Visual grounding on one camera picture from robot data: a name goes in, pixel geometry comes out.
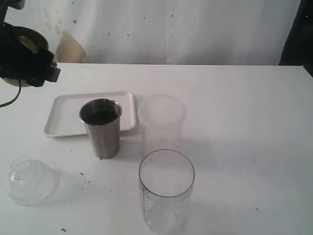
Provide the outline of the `stainless steel cup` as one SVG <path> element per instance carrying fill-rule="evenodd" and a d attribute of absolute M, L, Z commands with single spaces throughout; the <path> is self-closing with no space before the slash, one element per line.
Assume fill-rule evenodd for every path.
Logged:
<path fill-rule="evenodd" d="M 121 115 L 121 105 L 108 98 L 94 99 L 80 109 L 80 120 L 98 158 L 110 159 L 118 153 Z"/>

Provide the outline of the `clear dome lid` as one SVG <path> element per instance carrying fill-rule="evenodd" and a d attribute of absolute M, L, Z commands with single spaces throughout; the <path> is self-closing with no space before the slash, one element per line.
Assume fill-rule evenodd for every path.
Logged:
<path fill-rule="evenodd" d="M 41 161 L 19 157 L 10 165 L 7 192 L 17 205 L 40 203 L 52 193 L 54 185 L 54 171 Z"/>

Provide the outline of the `clear plastic shaker tumbler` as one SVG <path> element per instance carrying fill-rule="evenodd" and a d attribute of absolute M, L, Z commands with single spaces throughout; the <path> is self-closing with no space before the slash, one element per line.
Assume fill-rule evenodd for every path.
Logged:
<path fill-rule="evenodd" d="M 143 220 L 158 235 L 174 235 L 184 225 L 195 169 L 182 153 L 159 149 L 146 155 L 138 169 Z"/>

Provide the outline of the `white rectangular tray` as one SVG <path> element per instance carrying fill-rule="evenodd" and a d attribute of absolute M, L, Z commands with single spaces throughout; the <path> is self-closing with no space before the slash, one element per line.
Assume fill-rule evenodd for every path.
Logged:
<path fill-rule="evenodd" d="M 79 111 L 87 102 L 99 98 L 112 99 L 121 105 L 121 132 L 130 131 L 136 126 L 134 95 L 130 91 L 69 94 L 61 95 L 54 99 L 44 128 L 44 134 L 47 137 L 86 135 L 86 129 L 79 118 Z"/>

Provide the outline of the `white backdrop sheet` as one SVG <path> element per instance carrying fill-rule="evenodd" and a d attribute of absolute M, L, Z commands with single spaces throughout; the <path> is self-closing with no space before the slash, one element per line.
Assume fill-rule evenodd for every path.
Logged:
<path fill-rule="evenodd" d="M 5 20 L 59 62 L 277 65 L 297 0 L 27 0 Z"/>

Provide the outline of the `translucent plastic container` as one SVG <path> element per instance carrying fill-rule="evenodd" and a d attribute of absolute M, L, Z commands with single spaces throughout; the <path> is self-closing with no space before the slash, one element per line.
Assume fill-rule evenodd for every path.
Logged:
<path fill-rule="evenodd" d="M 142 156 L 159 149 L 180 151 L 185 105 L 177 98 L 155 94 L 139 105 L 140 146 Z"/>

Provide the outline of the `dark curtain at right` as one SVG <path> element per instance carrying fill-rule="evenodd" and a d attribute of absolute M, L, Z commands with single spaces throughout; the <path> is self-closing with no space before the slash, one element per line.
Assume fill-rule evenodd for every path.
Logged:
<path fill-rule="evenodd" d="M 279 65 L 303 66 L 313 74 L 313 0 L 300 2 Z"/>

